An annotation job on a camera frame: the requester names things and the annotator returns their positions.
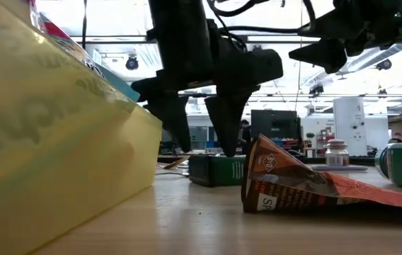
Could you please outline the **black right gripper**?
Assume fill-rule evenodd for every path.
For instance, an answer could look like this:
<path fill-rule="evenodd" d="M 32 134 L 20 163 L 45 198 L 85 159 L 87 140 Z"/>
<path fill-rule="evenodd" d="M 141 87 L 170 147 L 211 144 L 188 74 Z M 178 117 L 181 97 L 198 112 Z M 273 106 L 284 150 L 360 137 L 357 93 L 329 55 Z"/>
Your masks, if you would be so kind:
<path fill-rule="evenodd" d="M 333 0 L 335 10 L 307 23 L 297 34 L 320 39 L 289 52 L 293 60 L 338 72 L 346 54 L 360 54 L 371 47 L 388 48 L 402 43 L 402 0 Z"/>

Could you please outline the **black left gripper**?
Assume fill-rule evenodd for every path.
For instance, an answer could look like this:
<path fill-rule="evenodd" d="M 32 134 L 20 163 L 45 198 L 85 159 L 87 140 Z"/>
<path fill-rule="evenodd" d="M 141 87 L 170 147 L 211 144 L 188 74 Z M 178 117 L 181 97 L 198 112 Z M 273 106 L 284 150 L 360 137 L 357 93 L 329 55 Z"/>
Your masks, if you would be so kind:
<path fill-rule="evenodd" d="M 225 30 L 206 17 L 202 0 L 148 2 L 154 27 L 147 37 L 157 42 L 162 68 L 154 77 L 132 83 L 139 101 L 148 101 L 145 108 L 189 152 L 188 97 L 172 95 L 216 86 L 217 94 L 207 97 L 205 105 L 223 153 L 233 157 L 243 144 L 244 107 L 260 84 L 282 77 L 281 57 L 272 49 L 248 51 L 234 44 Z"/>

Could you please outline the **orange-handled metal spoon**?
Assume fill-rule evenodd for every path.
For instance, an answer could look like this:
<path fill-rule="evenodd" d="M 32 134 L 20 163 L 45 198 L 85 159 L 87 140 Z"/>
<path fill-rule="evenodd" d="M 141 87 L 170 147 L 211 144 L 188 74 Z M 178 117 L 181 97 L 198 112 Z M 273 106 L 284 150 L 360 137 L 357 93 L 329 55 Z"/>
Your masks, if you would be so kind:
<path fill-rule="evenodd" d="M 174 161 L 174 162 L 172 162 L 172 163 L 170 163 L 170 164 L 165 165 L 164 169 L 172 169 L 172 168 L 178 167 L 178 166 L 181 165 L 183 162 L 189 160 L 189 158 L 190 158 L 190 156 L 181 157 L 180 159 L 177 159 L 176 161 Z"/>

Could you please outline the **dark green tin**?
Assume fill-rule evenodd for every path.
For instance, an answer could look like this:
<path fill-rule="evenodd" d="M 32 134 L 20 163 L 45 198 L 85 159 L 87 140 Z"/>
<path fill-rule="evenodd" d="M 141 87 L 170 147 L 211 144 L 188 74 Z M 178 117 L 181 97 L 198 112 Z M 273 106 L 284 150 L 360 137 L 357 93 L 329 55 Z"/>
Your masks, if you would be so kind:
<path fill-rule="evenodd" d="M 188 160 L 189 179 L 205 187 L 240 186 L 245 157 L 193 156 Z"/>

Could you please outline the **orange brown candy packet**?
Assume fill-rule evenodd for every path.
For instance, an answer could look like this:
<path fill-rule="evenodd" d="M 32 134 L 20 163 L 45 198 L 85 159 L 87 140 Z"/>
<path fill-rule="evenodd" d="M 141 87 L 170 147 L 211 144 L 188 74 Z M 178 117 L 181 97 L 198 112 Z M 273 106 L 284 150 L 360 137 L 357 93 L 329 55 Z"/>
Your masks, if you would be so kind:
<path fill-rule="evenodd" d="M 313 171 L 264 135 L 255 137 L 241 186 L 243 211 L 294 211 L 353 203 L 402 208 L 402 193 Z"/>

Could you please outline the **purple-handled metal spoon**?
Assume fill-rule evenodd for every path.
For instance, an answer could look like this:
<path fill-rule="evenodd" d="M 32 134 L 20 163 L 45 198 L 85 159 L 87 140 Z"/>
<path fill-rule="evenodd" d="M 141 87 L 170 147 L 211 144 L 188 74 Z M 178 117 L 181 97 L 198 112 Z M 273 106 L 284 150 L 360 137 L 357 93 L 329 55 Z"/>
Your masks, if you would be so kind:
<path fill-rule="evenodd" d="M 365 166 L 330 166 L 330 165 L 313 165 L 313 171 L 366 171 Z"/>

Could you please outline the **yellow plastic bin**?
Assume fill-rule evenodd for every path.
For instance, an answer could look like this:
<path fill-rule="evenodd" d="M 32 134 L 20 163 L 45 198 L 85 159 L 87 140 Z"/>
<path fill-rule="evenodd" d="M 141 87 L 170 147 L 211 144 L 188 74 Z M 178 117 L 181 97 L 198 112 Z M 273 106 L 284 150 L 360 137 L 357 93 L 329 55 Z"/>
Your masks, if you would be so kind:
<path fill-rule="evenodd" d="M 0 0 L 0 255 L 24 255 L 154 180 L 161 122 L 33 3 Z"/>

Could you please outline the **red white snack packet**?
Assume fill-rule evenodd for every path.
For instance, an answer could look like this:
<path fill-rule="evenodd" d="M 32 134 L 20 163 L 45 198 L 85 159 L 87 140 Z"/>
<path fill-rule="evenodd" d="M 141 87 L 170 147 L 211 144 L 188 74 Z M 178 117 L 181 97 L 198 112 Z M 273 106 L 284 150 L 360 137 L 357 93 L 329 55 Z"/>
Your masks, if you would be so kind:
<path fill-rule="evenodd" d="M 29 5 L 30 20 L 33 26 L 41 32 L 49 35 L 63 50 L 77 58 L 77 60 L 92 69 L 100 77 L 105 77 L 102 71 L 98 68 L 98 65 L 93 61 L 87 51 L 82 48 L 82 46 L 72 40 L 61 28 L 38 11 L 36 0 L 24 0 L 24 2 Z"/>

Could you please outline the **person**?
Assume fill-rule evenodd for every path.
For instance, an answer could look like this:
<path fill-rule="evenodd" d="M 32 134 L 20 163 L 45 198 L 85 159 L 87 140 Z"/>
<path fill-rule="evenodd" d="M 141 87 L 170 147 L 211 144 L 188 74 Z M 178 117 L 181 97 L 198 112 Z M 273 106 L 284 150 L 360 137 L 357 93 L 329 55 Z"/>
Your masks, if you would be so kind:
<path fill-rule="evenodd" d="M 241 145 L 241 153 L 246 155 L 248 153 L 249 144 L 251 143 L 251 126 L 247 120 L 241 121 L 241 135 L 239 142 Z"/>

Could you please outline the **white pillar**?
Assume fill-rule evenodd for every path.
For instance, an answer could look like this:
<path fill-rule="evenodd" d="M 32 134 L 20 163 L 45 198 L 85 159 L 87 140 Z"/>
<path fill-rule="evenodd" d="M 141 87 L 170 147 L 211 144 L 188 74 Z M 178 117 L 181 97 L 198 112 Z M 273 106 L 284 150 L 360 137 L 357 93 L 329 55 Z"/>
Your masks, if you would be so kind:
<path fill-rule="evenodd" d="M 351 157 L 367 156 L 364 103 L 361 97 L 333 100 L 335 138 L 343 140 Z"/>

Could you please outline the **small white-lidded jar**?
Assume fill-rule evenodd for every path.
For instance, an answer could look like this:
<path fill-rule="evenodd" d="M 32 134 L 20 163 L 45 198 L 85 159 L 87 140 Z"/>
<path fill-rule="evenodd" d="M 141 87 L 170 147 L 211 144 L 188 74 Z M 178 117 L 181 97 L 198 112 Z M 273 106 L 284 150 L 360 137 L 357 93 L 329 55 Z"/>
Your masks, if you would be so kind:
<path fill-rule="evenodd" d="M 347 144 L 344 140 L 333 139 L 329 140 L 325 146 L 326 164 L 329 166 L 348 166 L 349 152 Z"/>

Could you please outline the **black metal frame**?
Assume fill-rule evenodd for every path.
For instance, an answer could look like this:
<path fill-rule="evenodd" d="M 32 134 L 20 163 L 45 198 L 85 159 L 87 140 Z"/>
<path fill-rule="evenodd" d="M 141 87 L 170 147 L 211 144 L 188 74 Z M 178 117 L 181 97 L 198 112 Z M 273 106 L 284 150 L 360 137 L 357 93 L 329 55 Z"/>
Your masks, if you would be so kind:
<path fill-rule="evenodd" d="M 402 45 L 389 50 L 365 50 L 358 57 L 350 57 L 335 74 L 312 64 L 290 59 L 288 53 L 314 42 L 314 39 L 284 35 L 242 35 L 249 50 L 271 49 L 282 59 L 284 75 L 261 85 L 246 104 L 244 114 L 251 110 L 296 110 L 300 115 L 330 113 L 333 100 L 340 97 L 362 97 L 367 115 L 402 115 Z M 86 49 L 100 54 L 101 63 L 127 82 L 153 77 L 162 68 L 159 49 L 140 35 L 90 36 Z M 134 56 L 139 67 L 131 71 L 126 61 Z M 216 93 L 214 86 L 189 89 L 185 93 L 202 98 L 190 98 L 188 115 L 204 115 L 204 97 Z"/>

